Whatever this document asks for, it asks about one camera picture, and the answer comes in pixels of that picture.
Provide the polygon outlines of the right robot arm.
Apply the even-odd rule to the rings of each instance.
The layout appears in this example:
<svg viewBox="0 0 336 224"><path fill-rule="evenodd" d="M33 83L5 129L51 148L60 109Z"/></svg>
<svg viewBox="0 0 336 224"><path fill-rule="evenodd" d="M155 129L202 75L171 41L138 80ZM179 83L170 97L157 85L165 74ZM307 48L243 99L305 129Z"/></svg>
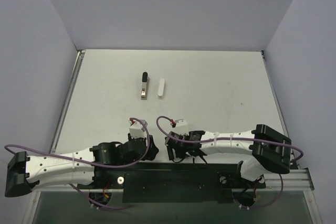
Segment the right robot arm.
<svg viewBox="0 0 336 224"><path fill-rule="evenodd" d="M178 134L171 131L165 137L165 145L170 160L214 154L245 156L234 175L236 184L241 187L248 186L265 172L290 172L291 139L264 124L239 133L190 131Z"/></svg>

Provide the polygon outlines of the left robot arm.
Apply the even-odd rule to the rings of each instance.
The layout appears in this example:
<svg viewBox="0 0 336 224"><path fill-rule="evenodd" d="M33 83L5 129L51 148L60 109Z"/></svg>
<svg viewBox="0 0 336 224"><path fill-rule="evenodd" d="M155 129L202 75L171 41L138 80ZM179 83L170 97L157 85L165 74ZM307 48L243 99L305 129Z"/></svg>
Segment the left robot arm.
<svg viewBox="0 0 336 224"><path fill-rule="evenodd" d="M63 155L30 156L17 152L7 165L5 197L20 197L34 189L67 184L104 187L107 166L125 168L139 161L153 161L159 149L153 138L129 138L127 142L105 142Z"/></svg>

